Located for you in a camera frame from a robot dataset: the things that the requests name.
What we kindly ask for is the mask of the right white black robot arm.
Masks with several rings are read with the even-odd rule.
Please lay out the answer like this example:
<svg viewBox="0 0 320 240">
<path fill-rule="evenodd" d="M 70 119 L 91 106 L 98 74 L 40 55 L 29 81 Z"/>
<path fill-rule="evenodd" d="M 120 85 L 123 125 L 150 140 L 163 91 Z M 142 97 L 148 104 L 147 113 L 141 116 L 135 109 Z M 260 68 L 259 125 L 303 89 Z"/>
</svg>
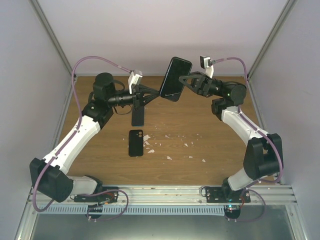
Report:
<svg viewBox="0 0 320 240">
<path fill-rule="evenodd" d="M 234 202 L 244 189 L 259 181 L 267 182 L 268 176 L 277 174 L 275 182 L 281 179 L 284 170 L 282 139 L 258 127 L 241 110 L 247 95 L 244 84 L 210 78 L 201 72 L 180 76 L 178 80 L 199 96 L 216 96 L 211 104 L 212 113 L 246 145 L 243 167 L 221 185 L 223 200 Z"/>
</svg>

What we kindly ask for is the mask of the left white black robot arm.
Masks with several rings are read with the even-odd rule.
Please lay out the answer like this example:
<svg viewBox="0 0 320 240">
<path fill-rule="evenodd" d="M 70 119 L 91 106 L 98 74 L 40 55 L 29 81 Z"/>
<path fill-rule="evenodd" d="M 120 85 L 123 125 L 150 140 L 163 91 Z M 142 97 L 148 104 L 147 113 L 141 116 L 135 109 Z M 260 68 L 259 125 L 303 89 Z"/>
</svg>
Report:
<svg viewBox="0 0 320 240">
<path fill-rule="evenodd" d="M 141 76 L 131 74 L 129 88 L 117 90 L 123 83 L 107 72 L 98 74 L 92 85 L 88 103 L 64 139 L 42 159 L 29 164 L 33 192 L 40 192 L 61 203 L 69 196 L 86 195 L 92 202 L 103 197 L 98 179 L 91 176 L 69 176 L 74 160 L 86 144 L 98 134 L 114 114 L 115 107 L 143 107 L 159 96 L 159 91 L 140 84 Z"/>
</svg>

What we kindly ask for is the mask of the bare black phone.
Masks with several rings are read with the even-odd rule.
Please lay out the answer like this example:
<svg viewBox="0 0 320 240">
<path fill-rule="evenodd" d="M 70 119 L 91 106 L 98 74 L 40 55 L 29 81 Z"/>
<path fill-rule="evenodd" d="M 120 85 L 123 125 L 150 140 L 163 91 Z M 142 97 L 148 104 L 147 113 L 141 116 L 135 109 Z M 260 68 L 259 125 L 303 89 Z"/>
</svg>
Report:
<svg viewBox="0 0 320 240">
<path fill-rule="evenodd" d="M 143 127 L 145 121 L 145 108 L 144 106 L 133 107 L 131 115 L 131 125 L 133 127 Z"/>
</svg>

